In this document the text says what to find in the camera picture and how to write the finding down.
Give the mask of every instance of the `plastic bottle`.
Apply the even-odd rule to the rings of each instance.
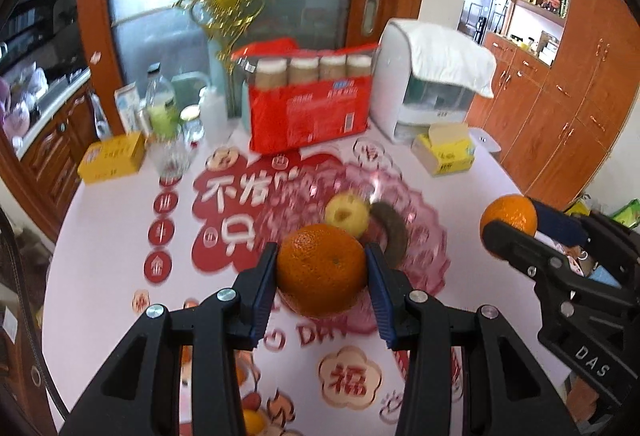
[[[225,143],[231,135],[226,115],[226,98],[215,87],[207,88],[200,97],[200,121],[209,147]]]
[[[180,125],[174,87],[160,74],[159,63],[149,66],[147,77],[145,107],[151,127],[158,136],[173,138]]]

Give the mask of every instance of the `pink glass plate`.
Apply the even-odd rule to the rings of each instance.
[[[255,231],[260,250],[268,241],[282,240],[302,226],[322,223],[324,206],[337,193],[351,191],[370,203],[384,201],[393,205],[404,219],[409,234],[409,247],[400,265],[416,289],[431,295],[445,285],[444,274],[449,267],[446,254],[447,233],[438,222],[438,213],[397,176],[384,171],[368,171],[354,164],[338,165],[326,162],[316,168],[303,167],[295,180],[270,194],[268,202],[256,219]],[[386,233],[372,220],[364,236],[386,247]],[[348,332],[370,334],[376,330],[376,320],[369,294],[363,292],[349,311],[319,324],[338,326]]]

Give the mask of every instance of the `apple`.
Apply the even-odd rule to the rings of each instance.
[[[356,194],[336,194],[326,205],[324,222],[360,238],[369,227],[369,205]]]

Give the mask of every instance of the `yellow box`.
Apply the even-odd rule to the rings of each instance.
[[[78,174],[87,184],[128,176],[140,170],[144,157],[142,133],[115,136],[89,146],[78,166]]]
[[[466,124],[434,124],[416,137],[411,150],[429,174],[438,176],[471,169],[476,146]]]

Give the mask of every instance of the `green package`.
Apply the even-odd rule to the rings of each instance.
[[[611,219],[625,225],[627,228],[636,228],[640,225],[640,201],[629,201],[618,212],[613,213]]]

